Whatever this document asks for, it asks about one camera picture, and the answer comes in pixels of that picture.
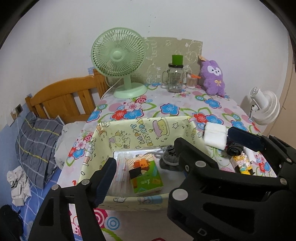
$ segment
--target blue wall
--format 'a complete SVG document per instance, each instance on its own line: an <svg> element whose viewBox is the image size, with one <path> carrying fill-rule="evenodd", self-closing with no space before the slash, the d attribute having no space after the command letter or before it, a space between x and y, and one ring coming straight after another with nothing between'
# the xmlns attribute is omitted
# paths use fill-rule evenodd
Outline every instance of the blue wall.
<svg viewBox="0 0 296 241"><path fill-rule="evenodd" d="M15 120L10 127L6 125L0 131L0 207L4 204L12 203L11 189L6 179L6 174L8 171L12 171L20 165L15 151L15 142L18 134L17 121L20 128L26 115L29 113L29 109L26 104L24 104L22 108L23 111L17 120Z"/></svg>

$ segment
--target white pillow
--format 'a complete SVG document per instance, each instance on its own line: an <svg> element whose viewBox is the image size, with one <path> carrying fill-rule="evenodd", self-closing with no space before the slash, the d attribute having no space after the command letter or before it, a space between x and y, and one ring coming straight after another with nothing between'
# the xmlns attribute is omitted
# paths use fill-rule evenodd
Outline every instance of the white pillow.
<svg viewBox="0 0 296 241"><path fill-rule="evenodd" d="M60 169L63 168L63 165L68 158L68 154L81 133L85 123L85 121L76 121L63 126L62 134L57 140L54 153L56 164Z"/></svg>

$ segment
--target wooden headboard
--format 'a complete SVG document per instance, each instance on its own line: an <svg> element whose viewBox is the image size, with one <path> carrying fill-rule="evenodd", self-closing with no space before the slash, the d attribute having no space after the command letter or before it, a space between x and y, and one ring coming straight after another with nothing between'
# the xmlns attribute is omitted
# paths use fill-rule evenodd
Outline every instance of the wooden headboard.
<svg viewBox="0 0 296 241"><path fill-rule="evenodd" d="M94 75L73 78L53 83L32 98L25 98L30 109L42 119L47 119L46 109L50 118L59 115L65 123L86 121L95 109L90 89L97 88L99 96L108 89L105 77L94 69ZM80 114L73 93L78 93L85 114Z"/></svg>

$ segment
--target purple stuffed animal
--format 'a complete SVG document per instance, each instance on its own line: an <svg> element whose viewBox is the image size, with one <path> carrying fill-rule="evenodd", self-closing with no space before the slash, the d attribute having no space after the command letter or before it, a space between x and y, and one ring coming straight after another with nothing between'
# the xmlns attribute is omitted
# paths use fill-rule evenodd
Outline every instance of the purple stuffed animal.
<svg viewBox="0 0 296 241"><path fill-rule="evenodd" d="M204 78L204 86L207 88L208 95L225 95L225 83L223 74L218 64L214 60L202 61L200 75Z"/></svg>

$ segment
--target green book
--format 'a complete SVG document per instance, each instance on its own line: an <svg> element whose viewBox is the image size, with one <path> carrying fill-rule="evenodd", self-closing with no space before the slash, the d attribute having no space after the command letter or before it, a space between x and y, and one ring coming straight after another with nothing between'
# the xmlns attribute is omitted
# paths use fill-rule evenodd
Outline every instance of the green book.
<svg viewBox="0 0 296 241"><path fill-rule="evenodd" d="M127 164L133 191L137 196L146 195L163 188L163 182L152 154L129 159Z"/></svg>

